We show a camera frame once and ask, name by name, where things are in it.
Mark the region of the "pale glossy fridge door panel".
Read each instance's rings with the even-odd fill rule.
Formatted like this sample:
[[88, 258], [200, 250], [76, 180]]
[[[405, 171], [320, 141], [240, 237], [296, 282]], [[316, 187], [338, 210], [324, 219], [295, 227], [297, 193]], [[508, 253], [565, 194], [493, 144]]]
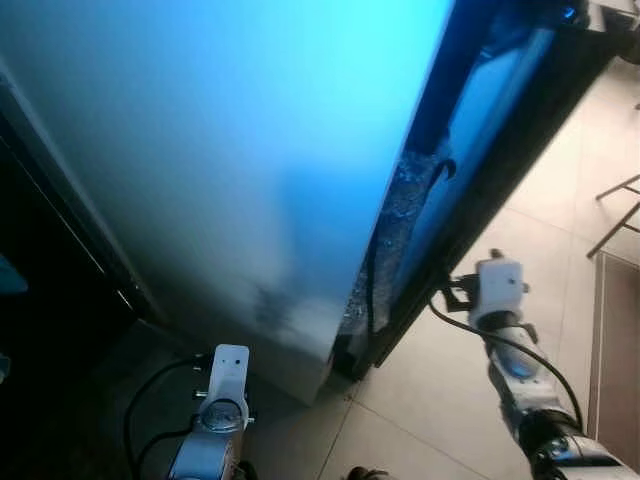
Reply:
[[303, 403], [454, 0], [0, 0], [0, 82], [152, 316]]

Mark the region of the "clear bubble wrap sheet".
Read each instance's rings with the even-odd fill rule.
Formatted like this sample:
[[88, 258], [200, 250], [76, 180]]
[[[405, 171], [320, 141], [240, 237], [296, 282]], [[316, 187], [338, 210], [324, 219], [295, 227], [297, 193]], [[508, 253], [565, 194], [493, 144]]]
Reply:
[[396, 297], [401, 264], [431, 188], [440, 178], [451, 178], [456, 169], [452, 154], [404, 152], [388, 186], [369, 248], [357, 275], [355, 288], [344, 311], [339, 333], [362, 335], [379, 332], [389, 323]]

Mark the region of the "black glossy fridge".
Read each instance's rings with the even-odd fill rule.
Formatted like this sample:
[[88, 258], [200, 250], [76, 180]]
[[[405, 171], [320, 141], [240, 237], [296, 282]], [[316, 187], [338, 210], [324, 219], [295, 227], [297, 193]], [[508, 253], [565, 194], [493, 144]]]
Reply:
[[383, 364], [613, 58], [589, 0], [0, 0], [0, 127], [145, 323]]

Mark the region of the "brown floor mat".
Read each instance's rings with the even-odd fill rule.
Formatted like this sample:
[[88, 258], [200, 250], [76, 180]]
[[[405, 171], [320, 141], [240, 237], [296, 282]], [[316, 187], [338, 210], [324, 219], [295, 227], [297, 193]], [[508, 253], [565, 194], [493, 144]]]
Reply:
[[588, 431], [640, 470], [640, 270], [608, 252], [594, 268]]

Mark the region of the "black fridge door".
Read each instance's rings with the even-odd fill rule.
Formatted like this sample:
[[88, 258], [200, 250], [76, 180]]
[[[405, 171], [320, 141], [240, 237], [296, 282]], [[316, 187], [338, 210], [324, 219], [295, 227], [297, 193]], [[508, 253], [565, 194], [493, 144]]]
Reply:
[[456, 169], [431, 188], [413, 229], [389, 323], [379, 332], [339, 333], [335, 371], [360, 380], [387, 360], [429, 294], [639, 31], [637, 9], [611, 0], [453, 0], [398, 160], [408, 151], [444, 152]]

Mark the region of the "thin metal chair legs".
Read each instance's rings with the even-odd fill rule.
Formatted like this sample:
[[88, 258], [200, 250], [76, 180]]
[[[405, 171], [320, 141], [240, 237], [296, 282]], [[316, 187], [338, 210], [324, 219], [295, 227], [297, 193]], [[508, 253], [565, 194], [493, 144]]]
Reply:
[[612, 239], [616, 237], [616, 234], [620, 232], [620, 230], [622, 229], [631, 230], [631, 232], [634, 232], [636, 234], [640, 233], [640, 228], [630, 223], [630, 221], [634, 219], [634, 216], [640, 210], [640, 174], [639, 173], [637, 173], [636, 175], [632, 175], [632, 177], [626, 180], [622, 180], [622, 182], [616, 184], [616, 186], [612, 186], [611, 188], [604, 189], [604, 191], [600, 192], [599, 195], [596, 195], [594, 197], [594, 200], [599, 204], [599, 202], [604, 200], [605, 197], [611, 196], [613, 195], [613, 193], [623, 191], [623, 189], [625, 189], [625, 191], [627, 192], [632, 193], [632, 195], [636, 196], [636, 202], [634, 206], [632, 206], [631, 209], [628, 210], [625, 215], [621, 216], [621, 218], [618, 219], [616, 223], [614, 223], [612, 227], [607, 230], [607, 232], [605, 232], [604, 236], [600, 238], [599, 241], [596, 242], [588, 252], [586, 252], [586, 259], [594, 259], [594, 257], [598, 255], [599, 252], [603, 251], [603, 247], [605, 246], [605, 244], [607, 244], [609, 241], [612, 241]]

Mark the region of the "dark robot foot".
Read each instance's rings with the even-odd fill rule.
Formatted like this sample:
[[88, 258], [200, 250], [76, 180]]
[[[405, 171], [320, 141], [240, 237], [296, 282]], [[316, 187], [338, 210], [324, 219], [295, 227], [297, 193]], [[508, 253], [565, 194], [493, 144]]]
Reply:
[[388, 471], [380, 470], [380, 468], [369, 468], [364, 466], [355, 466], [344, 476], [344, 480], [397, 480], [396, 477], [390, 475]]

